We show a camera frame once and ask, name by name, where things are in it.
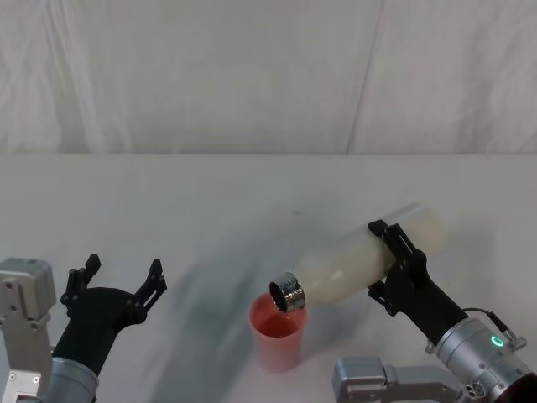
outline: green light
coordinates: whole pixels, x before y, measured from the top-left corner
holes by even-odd
[[[503,340],[501,338],[497,338],[496,336],[492,336],[490,338],[490,341],[493,342],[495,346],[503,347]]]

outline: white curtain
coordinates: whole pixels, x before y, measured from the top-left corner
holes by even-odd
[[[0,0],[0,151],[537,152],[535,0]]]

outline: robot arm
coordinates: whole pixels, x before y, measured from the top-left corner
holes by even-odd
[[[491,312],[489,317],[509,343],[475,317],[468,317],[433,283],[425,254],[414,247],[398,224],[388,226],[379,220],[368,228],[395,257],[386,280],[371,285],[369,296],[389,315],[399,311],[407,315],[429,339],[426,351],[435,353],[451,372],[382,367],[378,359],[340,359],[333,378],[338,403],[425,398],[487,403],[535,401],[537,375],[514,354],[525,345],[525,339],[516,338]]]
[[[55,304],[50,265],[44,261],[8,259],[0,264],[0,324],[9,361],[2,403],[91,403],[116,336],[145,321],[148,310],[166,291],[160,261],[134,293],[88,288],[101,267],[96,254],[83,269],[71,270],[61,302],[69,325],[50,352],[46,322]]]

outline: liquid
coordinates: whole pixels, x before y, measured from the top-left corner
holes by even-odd
[[[270,338],[284,338],[298,330],[298,326],[286,315],[274,314],[261,323],[258,330]]]

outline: cable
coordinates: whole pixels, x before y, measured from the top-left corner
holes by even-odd
[[[481,312],[481,313],[484,313],[485,315],[488,315],[490,313],[490,311],[487,311],[486,309],[482,309],[482,308],[464,308],[463,309],[464,312],[468,312],[468,311],[475,311],[475,312]]]
[[[481,313],[484,313],[485,315],[488,316],[488,318],[493,321],[494,325],[498,328],[498,330],[501,332],[501,333],[505,333],[506,331],[509,330],[509,327],[502,322],[502,320],[496,316],[496,314],[492,311],[487,311],[486,309],[482,309],[482,308],[474,308],[474,307],[470,307],[470,308],[464,308],[463,309],[464,312],[468,312],[468,311],[475,311],[475,312],[481,312]]]

